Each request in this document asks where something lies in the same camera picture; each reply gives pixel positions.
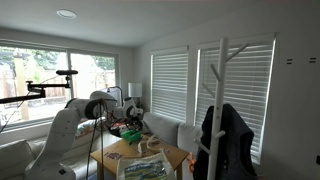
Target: white coat rack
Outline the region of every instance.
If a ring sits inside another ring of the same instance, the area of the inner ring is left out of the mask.
[[[203,149],[205,152],[209,154],[209,166],[208,166],[208,176],[207,180],[213,180],[216,176],[216,168],[217,168],[217,158],[218,158],[218,147],[219,147],[219,139],[225,135],[225,131],[220,131],[221,125],[221,115],[223,108],[223,96],[224,96],[224,84],[225,84],[225,71],[226,64],[229,60],[231,60],[234,56],[239,54],[248,46],[248,43],[242,45],[236,52],[232,53],[228,56],[229,51],[229,40],[227,38],[222,38],[220,41],[220,58],[219,58],[219,67],[218,71],[211,64],[211,69],[217,78],[217,86],[216,93],[214,93],[208,88],[207,85],[202,84],[203,87],[214,97],[215,96],[215,106],[212,118],[212,131],[211,131],[211,144],[210,150],[206,148],[199,140],[195,140],[195,142]]]

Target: white couch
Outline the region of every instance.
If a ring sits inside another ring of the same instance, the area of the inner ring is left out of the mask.
[[[200,127],[194,127],[185,123],[172,120],[167,117],[159,116],[146,112],[143,116],[144,131],[157,134],[164,142],[177,146],[187,152],[196,155],[198,145],[193,142],[202,135]],[[87,134],[77,138],[73,143],[73,148],[64,154],[62,163],[71,167],[77,180],[86,178],[87,158],[92,134]],[[118,137],[111,135],[108,131],[103,132],[103,146],[110,145],[119,140]],[[32,162],[42,150],[46,137],[34,140],[19,140],[0,146],[0,180],[20,180],[24,177],[26,166]],[[92,152],[101,149],[101,136],[96,136]],[[183,162],[183,179],[191,180],[192,174],[188,171],[188,163]],[[90,159],[89,173],[96,172],[96,162]]]

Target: table leg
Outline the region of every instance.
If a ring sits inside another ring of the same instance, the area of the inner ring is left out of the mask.
[[[103,173],[102,164],[97,162],[97,180],[103,180],[102,173]]]
[[[182,163],[177,167],[177,180],[182,180]]]

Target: window blind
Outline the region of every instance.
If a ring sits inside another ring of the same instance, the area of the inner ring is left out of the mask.
[[[229,55],[242,44],[229,45]],[[227,63],[224,103],[231,104],[254,132],[251,155],[260,161],[263,126],[273,59],[274,38],[249,43],[249,46]],[[216,77],[210,65],[218,67],[220,46],[199,51],[196,125],[201,125],[207,109],[214,105],[215,98],[202,86],[206,84],[214,93]]]
[[[186,48],[152,54],[151,108],[156,114],[186,120],[188,52]]]

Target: ceiling light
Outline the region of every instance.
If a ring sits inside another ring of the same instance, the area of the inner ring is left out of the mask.
[[[57,11],[57,14],[60,17],[66,18],[66,19],[74,19],[77,17],[76,13],[70,11],[70,10],[66,10],[66,9],[60,9]]]

